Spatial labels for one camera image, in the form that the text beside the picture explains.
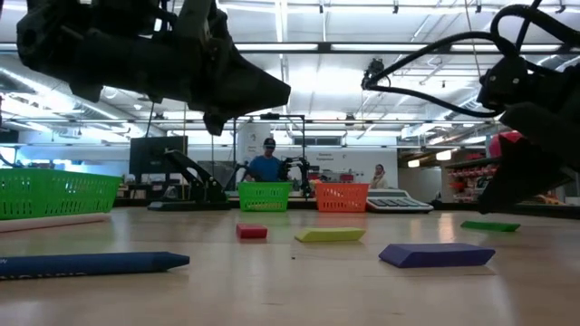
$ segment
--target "blue shirt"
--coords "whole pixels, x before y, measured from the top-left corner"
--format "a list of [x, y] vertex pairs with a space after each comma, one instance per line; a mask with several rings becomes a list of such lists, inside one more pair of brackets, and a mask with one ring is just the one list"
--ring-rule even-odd
[[252, 172], [259, 175], [263, 181], [276, 182], [278, 181], [280, 160], [275, 157], [267, 158], [261, 155], [252, 160], [250, 168], [252, 169]]

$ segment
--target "blue crayon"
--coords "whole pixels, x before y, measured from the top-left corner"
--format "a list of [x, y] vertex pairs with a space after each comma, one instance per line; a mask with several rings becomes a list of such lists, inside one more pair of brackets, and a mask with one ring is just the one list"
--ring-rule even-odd
[[0, 257], [0, 281], [124, 273], [158, 273], [189, 264], [168, 252]]

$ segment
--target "person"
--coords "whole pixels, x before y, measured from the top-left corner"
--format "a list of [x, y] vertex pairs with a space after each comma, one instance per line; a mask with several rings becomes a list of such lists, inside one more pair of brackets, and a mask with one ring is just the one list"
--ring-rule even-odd
[[250, 162], [250, 169], [256, 175], [260, 176], [262, 181], [276, 182], [278, 181], [278, 171], [280, 169], [280, 160], [274, 157], [274, 150], [276, 149], [276, 141], [273, 138], [264, 140], [264, 155], [255, 157]]
[[372, 177], [371, 181], [371, 189], [386, 189], [387, 188], [387, 179], [384, 176], [384, 167], [382, 164], [377, 164], [374, 167], [374, 177]]

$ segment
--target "computer monitor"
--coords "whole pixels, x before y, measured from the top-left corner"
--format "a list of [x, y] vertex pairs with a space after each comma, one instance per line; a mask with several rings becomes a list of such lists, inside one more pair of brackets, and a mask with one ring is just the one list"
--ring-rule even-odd
[[181, 173], [165, 159], [163, 156], [165, 149], [176, 149], [188, 155], [188, 137], [131, 139], [129, 173], [135, 178], [140, 178], [142, 174]]

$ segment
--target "yellow block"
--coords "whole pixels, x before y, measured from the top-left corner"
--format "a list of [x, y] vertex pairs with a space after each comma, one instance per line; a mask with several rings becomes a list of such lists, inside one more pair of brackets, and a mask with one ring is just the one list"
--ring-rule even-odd
[[366, 230], [357, 227], [308, 227], [295, 236], [300, 242], [357, 241]]

